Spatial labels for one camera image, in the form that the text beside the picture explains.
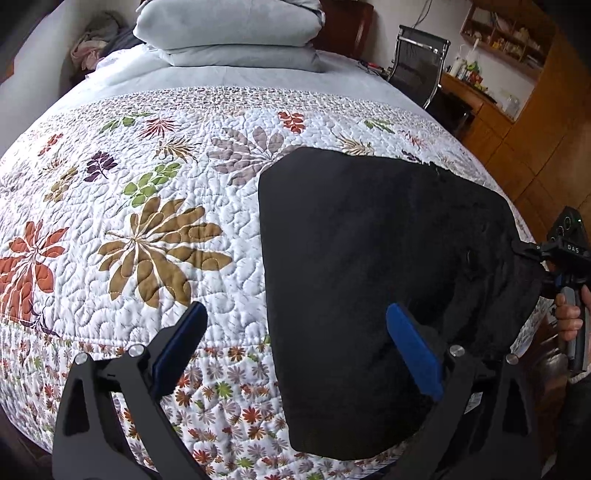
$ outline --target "white wall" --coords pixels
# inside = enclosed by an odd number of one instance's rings
[[[29,36],[14,61],[14,75],[0,85],[0,157],[70,88],[70,49],[91,18],[119,11],[135,22],[136,0],[64,0]]]
[[[366,1],[374,6],[375,15],[364,57],[382,67],[389,67],[394,58],[398,26],[412,27],[417,21],[424,1]],[[460,35],[460,30],[471,4],[469,0],[433,0],[427,18],[417,27],[420,30],[446,38],[452,43],[447,54],[446,65],[453,63],[459,47],[465,43]],[[462,48],[464,55],[467,51],[468,48]],[[535,81],[483,50],[478,50],[478,52],[478,63],[484,78],[482,83],[489,88],[489,93],[493,97],[500,98],[501,89],[505,89],[516,96],[523,107],[535,87]]]

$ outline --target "headboard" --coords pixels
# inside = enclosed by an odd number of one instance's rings
[[[356,0],[320,0],[326,23],[312,41],[326,50],[359,60],[374,19],[374,6]]]

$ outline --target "cable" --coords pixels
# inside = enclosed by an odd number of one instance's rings
[[[423,12],[425,11],[425,7],[427,6],[427,4],[429,4],[429,6],[427,8],[427,11],[423,15]],[[423,8],[421,9],[421,13],[419,13],[417,21],[413,25],[413,28],[417,28],[427,18],[427,15],[429,14],[429,10],[431,10],[432,4],[433,4],[433,0],[425,0],[425,4],[423,5]]]

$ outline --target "quilted bedspread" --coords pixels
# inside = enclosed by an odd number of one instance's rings
[[[433,162],[501,192],[430,120],[332,95],[158,90],[38,121],[0,163],[0,403],[11,421],[50,451],[74,356],[122,355],[198,300],[207,332],[162,407],[212,478],[360,478],[399,456],[404,445],[341,462],[289,444],[267,333],[257,185],[261,170],[301,145]],[[124,398],[115,404],[138,462],[152,466]]]

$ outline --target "mesh chair back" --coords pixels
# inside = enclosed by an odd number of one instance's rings
[[[388,81],[426,108],[437,90],[449,44],[445,38],[400,25]]]

